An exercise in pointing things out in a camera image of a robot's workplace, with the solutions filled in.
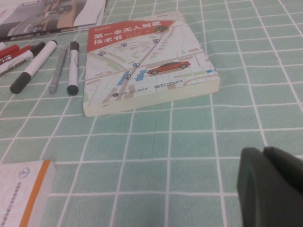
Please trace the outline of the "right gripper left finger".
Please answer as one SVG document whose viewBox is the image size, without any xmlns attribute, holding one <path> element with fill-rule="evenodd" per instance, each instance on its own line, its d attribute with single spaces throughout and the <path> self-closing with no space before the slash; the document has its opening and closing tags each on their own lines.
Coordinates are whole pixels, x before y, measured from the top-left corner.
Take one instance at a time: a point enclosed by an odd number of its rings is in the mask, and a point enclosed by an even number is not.
<svg viewBox="0 0 303 227">
<path fill-rule="evenodd" d="M 244 148 L 237 180 L 244 227 L 274 227 L 278 223 L 274 187 L 278 172 L 256 148 Z"/>
</svg>

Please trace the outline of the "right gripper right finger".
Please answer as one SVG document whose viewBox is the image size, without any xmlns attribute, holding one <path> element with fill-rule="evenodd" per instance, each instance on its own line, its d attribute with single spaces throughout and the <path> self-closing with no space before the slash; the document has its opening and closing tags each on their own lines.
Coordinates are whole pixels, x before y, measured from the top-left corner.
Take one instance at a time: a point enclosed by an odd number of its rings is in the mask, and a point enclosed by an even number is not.
<svg viewBox="0 0 303 227">
<path fill-rule="evenodd" d="M 278 176 L 270 205 L 271 227 L 303 225 L 303 161 L 275 147 L 264 148 Z"/>
</svg>

